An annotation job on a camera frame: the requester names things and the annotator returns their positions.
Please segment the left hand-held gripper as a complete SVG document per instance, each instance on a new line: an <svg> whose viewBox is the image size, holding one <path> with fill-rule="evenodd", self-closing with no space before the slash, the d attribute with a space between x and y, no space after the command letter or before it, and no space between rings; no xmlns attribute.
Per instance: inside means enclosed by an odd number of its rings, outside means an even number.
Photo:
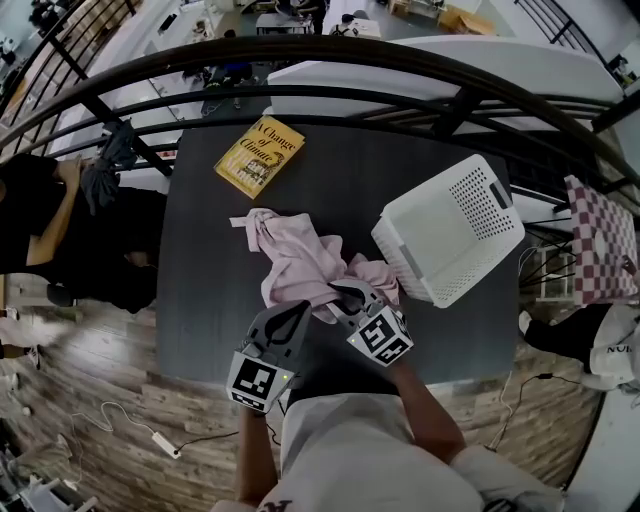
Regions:
<svg viewBox="0 0 640 512"><path fill-rule="evenodd" d="M267 413L289 388L312 316L308 300L288 301L260 312L247 340L234 352L227 379L230 400Z"/></svg>

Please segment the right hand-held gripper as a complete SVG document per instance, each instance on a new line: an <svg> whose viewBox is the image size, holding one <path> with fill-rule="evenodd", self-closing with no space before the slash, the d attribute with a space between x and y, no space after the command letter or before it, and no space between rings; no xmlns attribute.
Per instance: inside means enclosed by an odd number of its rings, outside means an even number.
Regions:
<svg viewBox="0 0 640 512"><path fill-rule="evenodd" d="M348 329L347 342L368 359L388 367L414 347L404 314L381 299L369 283L343 278L328 286L337 299L327 309Z"/></svg>

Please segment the pink clothes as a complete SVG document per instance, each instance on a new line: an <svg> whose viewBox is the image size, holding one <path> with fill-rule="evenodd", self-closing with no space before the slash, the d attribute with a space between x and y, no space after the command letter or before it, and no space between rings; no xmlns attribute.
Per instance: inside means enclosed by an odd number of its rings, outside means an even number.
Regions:
<svg viewBox="0 0 640 512"><path fill-rule="evenodd" d="M268 307L307 300L317 319L335 324L337 320L327 304L338 294L329 284L340 279L364 281L388 303L400 304L399 283L385 261L371 261L361 253L345 261L342 237L318 235L306 213L282 216L270 209L253 208L244 217L232 217L230 224L245 230L251 252L262 252L272 262L261 283L261 295Z"/></svg>

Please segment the white plastic laundry basket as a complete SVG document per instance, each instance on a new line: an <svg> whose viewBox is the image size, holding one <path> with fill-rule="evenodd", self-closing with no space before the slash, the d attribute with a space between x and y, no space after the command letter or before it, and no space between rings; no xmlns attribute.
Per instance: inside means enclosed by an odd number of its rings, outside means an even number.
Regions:
<svg viewBox="0 0 640 512"><path fill-rule="evenodd" d="M474 154L383 208L371 236L405 293L447 308L520 244L523 223Z"/></svg>

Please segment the person's left forearm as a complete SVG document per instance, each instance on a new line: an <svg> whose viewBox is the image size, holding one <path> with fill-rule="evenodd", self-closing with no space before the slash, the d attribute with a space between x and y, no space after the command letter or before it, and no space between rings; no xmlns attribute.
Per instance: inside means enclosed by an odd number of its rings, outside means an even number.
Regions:
<svg viewBox="0 0 640 512"><path fill-rule="evenodd" d="M278 483L271 430L264 415L243 408L239 420L236 460L236 500L258 507Z"/></svg>

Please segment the person's right forearm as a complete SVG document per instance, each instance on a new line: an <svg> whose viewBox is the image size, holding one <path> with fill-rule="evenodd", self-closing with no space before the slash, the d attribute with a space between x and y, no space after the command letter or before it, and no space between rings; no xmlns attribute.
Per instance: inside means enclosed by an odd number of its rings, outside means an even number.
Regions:
<svg viewBox="0 0 640 512"><path fill-rule="evenodd" d="M409 365L399 361L390 365L388 371L402 400L415 444L450 464L466 447L459 426Z"/></svg>

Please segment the person's white shirt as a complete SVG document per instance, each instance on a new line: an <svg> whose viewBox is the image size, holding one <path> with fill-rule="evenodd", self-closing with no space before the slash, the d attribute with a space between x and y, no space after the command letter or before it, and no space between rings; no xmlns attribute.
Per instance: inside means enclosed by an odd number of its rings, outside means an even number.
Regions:
<svg viewBox="0 0 640 512"><path fill-rule="evenodd" d="M562 493L483 446L445 463L415 445L399 397L299 400L285 415L281 479L256 507L211 512L562 512Z"/></svg>

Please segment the white power strip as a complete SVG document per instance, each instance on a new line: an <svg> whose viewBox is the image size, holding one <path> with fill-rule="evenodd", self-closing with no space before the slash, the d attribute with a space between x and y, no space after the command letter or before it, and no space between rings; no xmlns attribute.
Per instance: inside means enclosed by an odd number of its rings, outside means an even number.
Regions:
<svg viewBox="0 0 640 512"><path fill-rule="evenodd" d="M177 448L172 442L170 442L160 432L157 432L157 431L153 432L151 439L156 445L158 445L167 455L172 457L174 460L177 460L180 458L181 456L180 449Z"/></svg>

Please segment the yellow book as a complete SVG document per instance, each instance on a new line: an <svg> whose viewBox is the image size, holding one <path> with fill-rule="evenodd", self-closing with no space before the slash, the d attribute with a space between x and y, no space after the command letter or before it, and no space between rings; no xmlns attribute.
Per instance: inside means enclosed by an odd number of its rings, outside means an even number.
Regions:
<svg viewBox="0 0 640 512"><path fill-rule="evenodd" d="M255 199L305 142L304 135L274 117L263 116L218 160L214 170Z"/></svg>

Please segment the grey cloth on railing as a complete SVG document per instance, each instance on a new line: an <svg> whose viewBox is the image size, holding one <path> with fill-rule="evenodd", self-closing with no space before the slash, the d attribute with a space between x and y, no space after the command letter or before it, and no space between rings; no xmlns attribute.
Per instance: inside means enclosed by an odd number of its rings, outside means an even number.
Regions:
<svg viewBox="0 0 640 512"><path fill-rule="evenodd" d="M116 199L121 171L130 171L137 161L133 149L135 132L129 120L104 125L107 140L98 156L82 171L80 188L92 216L109 207Z"/></svg>

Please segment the checkered tablecloth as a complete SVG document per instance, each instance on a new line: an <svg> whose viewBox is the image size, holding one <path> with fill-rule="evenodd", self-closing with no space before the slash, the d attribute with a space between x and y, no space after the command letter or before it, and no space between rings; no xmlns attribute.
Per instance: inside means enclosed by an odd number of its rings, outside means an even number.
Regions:
<svg viewBox="0 0 640 512"><path fill-rule="evenodd" d="M586 306L636 301L638 286L622 268L625 258L637 261L632 214L573 175L565 178L565 184L576 256L574 302Z"/></svg>

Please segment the black metal railing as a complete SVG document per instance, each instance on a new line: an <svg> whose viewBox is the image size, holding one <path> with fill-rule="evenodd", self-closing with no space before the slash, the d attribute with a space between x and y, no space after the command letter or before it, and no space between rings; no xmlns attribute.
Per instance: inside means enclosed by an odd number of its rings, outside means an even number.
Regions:
<svg viewBox="0 0 640 512"><path fill-rule="evenodd" d="M217 39L160 51L120 64L63 90L23 122L14 125L0 138L0 153L5 146L49 118L85 100L95 100L127 85L206 65L276 60L368 66L435 79L478 93L589 145L595 154L640 188L640 176L624 158L574 118L549 103L544 95L534 94L481 68L417 47L379 40L300 34L241 37L234 41Z"/></svg>

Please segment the black balcony railing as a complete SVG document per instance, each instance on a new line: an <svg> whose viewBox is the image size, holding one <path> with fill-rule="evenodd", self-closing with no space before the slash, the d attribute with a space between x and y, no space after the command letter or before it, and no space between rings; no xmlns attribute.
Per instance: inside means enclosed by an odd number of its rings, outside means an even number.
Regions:
<svg viewBox="0 0 640 512"><path fill-rule="evenodd" d="M596 45L557 0L513 0L552 45L583 52L602 60Z"/></svg>
<svg viewBox="0 0 640 512"><path fill-rule="evenodd" d="M86 73L143 0L68 0L36 48L0 74L0 120L11 125Z"/></svg>

